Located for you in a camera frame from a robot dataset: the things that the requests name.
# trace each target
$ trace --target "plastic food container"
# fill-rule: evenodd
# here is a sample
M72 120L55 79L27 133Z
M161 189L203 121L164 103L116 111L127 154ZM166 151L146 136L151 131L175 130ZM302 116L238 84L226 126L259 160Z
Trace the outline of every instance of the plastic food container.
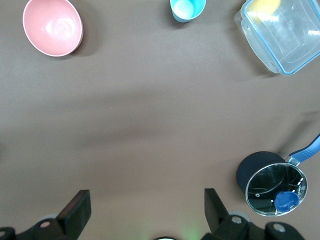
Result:
M295 74L320 54L317 0L247 0L234 19L273 73Z

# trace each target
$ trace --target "blue handle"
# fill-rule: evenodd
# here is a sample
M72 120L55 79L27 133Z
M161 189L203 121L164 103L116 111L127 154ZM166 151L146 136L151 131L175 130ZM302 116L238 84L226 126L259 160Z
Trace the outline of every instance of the blue handle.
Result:
M320 134L305 148L294 151L289 157L302 163L320 151Z

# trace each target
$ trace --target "pot handle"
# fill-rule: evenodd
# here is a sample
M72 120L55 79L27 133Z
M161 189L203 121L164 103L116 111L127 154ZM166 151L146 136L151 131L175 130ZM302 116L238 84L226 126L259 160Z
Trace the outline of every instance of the pot handle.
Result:
M311 158L317 152L320 151L320 134L305 148L291 153L286 162L298 166L303 161Z

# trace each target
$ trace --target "container lid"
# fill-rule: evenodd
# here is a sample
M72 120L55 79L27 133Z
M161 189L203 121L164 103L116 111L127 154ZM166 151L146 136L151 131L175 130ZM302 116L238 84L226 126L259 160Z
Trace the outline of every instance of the container lid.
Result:
M249 180L246 200L262 216L281 216L295 209L305 198L307 179L295 165L273 163Z
M290 211L291 207L299 204L299 196L292 191L281 191L279 192L274 201L274 206L281 212Z

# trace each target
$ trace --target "black pot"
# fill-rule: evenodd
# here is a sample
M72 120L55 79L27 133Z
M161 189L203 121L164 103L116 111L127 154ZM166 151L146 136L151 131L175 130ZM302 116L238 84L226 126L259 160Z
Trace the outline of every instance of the black pot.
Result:
M247 156L236 171L236 181L249 207L267 217L293 211L304 200L308 188L306 175L297 166L319 150L320 134L286 160L269 151Z

